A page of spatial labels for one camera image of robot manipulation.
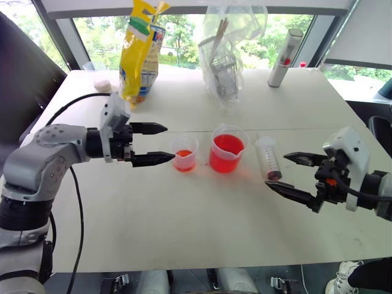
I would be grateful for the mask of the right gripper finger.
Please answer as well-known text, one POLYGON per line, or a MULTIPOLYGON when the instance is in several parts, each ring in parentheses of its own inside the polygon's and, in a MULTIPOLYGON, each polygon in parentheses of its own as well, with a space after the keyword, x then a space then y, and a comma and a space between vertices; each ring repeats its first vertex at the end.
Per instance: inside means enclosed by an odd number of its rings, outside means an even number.
POLYGON ((312 194, 297 189, 295 186, 280 181, 265 181, 265 184, 273 191, 286 199, 307 206, 313 212, 320 211, 320 203, 312 194))
POLYGON ((326 155, 305 152, 288 153, 284 155, 284 158, 298 165, 308 167, 318 167, 324 160, 328 159, 326 155))

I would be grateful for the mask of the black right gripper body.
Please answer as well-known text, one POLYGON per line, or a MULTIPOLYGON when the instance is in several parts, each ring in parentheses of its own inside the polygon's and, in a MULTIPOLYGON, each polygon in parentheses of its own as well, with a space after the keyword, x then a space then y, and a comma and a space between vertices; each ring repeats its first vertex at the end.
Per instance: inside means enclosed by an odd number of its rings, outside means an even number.
POLYGON ((313 166, 318 167, 315 173, 317 194, 312 201, 313 212, 318 213, 324 202, 336 205, 346 201, 347 189, 344 186, 350 184, 348 162, 345 155, 332 159, 318 154, 313 157, 313 166))

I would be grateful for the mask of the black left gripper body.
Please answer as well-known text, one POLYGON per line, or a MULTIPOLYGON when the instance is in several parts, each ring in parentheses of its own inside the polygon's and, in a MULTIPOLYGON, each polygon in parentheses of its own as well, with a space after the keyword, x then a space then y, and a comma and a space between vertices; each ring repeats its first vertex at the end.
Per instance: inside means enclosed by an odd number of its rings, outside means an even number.
POLYGON ((113 136, 109 139, 111 158, 117 161, 131 162, 135 155, 132 142, 133 128, 131 123, 113 131, 113 136))

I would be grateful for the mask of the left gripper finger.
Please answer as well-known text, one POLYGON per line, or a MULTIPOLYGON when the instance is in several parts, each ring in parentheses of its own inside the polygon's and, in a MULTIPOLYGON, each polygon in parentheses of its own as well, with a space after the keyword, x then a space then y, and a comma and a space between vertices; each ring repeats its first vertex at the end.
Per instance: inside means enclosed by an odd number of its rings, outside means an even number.
POLYGON ((148 152, 146 154, 134 155, 131 158, 132 166, 135 167, 149 167, 160 165, 171 161, 175 158, 174 154, 163 151, 148 152))
POLYGON ((155 122, 130 122, 129 125, 134 134, 155 135, 168 130, 165 126, 155 122))

